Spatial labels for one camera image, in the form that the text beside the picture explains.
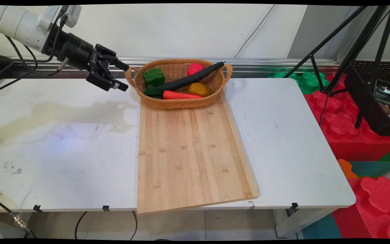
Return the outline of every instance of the bamboo cutting board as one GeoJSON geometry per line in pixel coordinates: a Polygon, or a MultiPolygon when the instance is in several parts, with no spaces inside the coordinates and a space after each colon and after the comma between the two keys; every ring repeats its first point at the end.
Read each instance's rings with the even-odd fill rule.
{"type": "Polygon", "coordinates": [[[258,197],[225,96],[208,107],[156,109],[141,102],[137,212],[258,197]]]}

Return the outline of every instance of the phone screen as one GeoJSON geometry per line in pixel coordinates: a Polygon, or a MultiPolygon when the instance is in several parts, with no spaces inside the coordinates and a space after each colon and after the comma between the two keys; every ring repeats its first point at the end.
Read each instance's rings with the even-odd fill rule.
{"type": "Polygon", "coordinates": [[[390,104],[390,82],[377,79],[374,90],[374,98],[381,102],[390,104]]]}

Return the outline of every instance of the table leg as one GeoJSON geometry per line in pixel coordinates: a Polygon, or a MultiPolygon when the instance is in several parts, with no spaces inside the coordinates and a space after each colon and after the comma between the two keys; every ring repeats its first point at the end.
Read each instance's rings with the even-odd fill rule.
{"type": "Polygon", "coordinates": [[[300,208],[288,218],[275,218],[277,221],[277,226],[275,228],[277,237],[288,238],[337,209],[338,208],[300,208]]]}

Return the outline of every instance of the white table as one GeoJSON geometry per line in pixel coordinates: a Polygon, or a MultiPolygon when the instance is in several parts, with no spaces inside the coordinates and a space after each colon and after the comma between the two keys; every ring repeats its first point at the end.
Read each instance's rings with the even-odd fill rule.
{"type": "MultiPolygon", "coordinates": [[[[260,196],[198,209],[297,203],[289,218],[278,215],[278,236],[286,237],[355,203],[293,79],[230,79],[225,93],[260,196]]],[[[1,90],[0,201],[15,211],[136,210],[138,125],[131,87],[106,92],[84,79],[24,79],[1,90]]]]}

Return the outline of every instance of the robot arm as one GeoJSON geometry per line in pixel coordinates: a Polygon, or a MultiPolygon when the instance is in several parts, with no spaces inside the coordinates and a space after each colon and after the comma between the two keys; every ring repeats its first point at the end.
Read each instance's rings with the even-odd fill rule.
{"type": "Polygon", "coordinates": [[[33,48],[51,55],[60,62],[78,70],[87,70],[87,81],[108,91],[110,88],[126,91],[128,85],[116,80],[109,71],[109,65],[127,71],[129,66],[118,60],[116,53],[104,46],[95,47],[81,38],[64,31],[59,31],[53,20],[62,14],[60,25],[70,28],[76,25],[81,12],[80,5],[48,6],[39,16],[21,6],[0,5],[0,33],[33,48]]]}

